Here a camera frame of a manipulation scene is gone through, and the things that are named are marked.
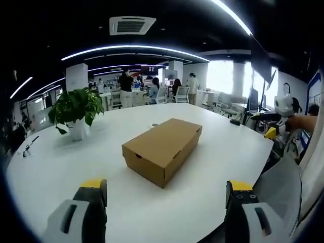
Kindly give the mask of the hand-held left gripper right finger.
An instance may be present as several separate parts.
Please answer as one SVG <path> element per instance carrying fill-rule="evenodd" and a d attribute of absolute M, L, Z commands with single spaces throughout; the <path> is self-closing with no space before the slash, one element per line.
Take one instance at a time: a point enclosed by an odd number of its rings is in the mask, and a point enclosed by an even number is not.
<path fill-rule="evenodd" d="M 247 183 L 227 181 L 225 209 L 225 242 L 292 241 L 280 216 Z"/>

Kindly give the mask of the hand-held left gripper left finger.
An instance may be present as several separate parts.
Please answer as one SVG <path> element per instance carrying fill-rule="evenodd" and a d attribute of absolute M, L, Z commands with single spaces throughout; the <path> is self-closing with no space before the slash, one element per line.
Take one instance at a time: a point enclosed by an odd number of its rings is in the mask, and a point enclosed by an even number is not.
<path fill-rule="evenodd" d="M 107 180 L 84 182 L 48 217 L 42 242 L 105 242 Z"/>

